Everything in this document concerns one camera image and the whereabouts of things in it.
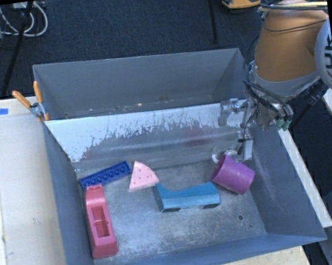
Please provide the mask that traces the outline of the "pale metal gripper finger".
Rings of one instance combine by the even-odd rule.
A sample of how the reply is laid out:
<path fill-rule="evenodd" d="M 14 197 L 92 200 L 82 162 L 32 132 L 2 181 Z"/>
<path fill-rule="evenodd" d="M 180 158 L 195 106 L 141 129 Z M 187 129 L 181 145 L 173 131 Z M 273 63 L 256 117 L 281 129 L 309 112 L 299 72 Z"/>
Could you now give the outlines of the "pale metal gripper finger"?
<path fill-rule="evenodd" d="M 246 117 L 246 110 L 248 108 L 247 100 L 243 99 L 229 99 L 220 103 L 220 115 L 218 117 L 218 125 L 231 126 L 242 124 Z"/>
<path fill-rule="evenodd" d="M 229 156 L 235 162 L 251 160 L 253 154 L 253 137 L 249 130 L 238 131 L 232 134 L 232 140 L 227 145 L 217 146 L 212 149 L 212 160 L 218 164 L 221 157 Z"/>

